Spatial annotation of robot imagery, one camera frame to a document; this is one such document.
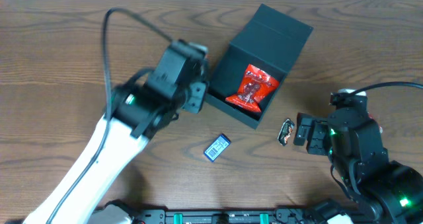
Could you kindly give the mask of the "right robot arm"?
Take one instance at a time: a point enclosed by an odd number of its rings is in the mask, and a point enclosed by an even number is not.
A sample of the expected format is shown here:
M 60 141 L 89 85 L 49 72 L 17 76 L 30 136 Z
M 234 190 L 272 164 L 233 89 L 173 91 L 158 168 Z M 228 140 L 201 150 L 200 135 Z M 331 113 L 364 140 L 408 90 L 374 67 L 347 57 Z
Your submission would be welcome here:
M 421 223 L 422 175 L 389 159 L 379 124 L 367 111 L 367 97 L 332 99 L 326 118 L 297 115 L 295 145 L 328 157 L 338 185 L 372 223 Z

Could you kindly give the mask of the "red snack bag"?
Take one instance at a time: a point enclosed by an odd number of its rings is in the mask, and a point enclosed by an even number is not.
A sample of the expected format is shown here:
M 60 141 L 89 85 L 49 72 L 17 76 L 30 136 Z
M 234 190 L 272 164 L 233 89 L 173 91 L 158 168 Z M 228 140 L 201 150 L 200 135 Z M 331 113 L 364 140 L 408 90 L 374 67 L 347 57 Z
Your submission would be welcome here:
M 228 96 L 225 101 L 249 112 L 262 112 L 259 103 L 276 90 L 280 82 L 264 70 L 249 64 L 237 94 Z

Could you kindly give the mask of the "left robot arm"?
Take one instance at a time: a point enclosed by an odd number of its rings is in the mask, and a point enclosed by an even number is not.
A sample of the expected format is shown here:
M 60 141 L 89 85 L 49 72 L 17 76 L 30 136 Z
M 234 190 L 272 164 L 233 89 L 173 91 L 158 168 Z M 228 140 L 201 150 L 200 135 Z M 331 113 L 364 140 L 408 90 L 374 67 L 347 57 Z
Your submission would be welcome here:
M 128 163 L 180 109 L 198 113 L 204 102 L 208 49 L 172 42 L 158 66 L 141 69 L 115 87 L 111 107 L 87 146 L 49 197 L 25 223 L 130 223 L 118 207 L 97 206 Z

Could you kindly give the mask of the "dark green box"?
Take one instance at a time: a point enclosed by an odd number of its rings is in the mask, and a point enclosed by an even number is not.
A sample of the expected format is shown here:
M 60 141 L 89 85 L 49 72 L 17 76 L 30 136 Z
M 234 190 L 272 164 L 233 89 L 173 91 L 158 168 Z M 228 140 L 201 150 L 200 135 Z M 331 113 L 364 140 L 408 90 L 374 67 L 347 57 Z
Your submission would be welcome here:
M 255 129 L 313 27 L 261 5 L 214 69 L 206 102 Z

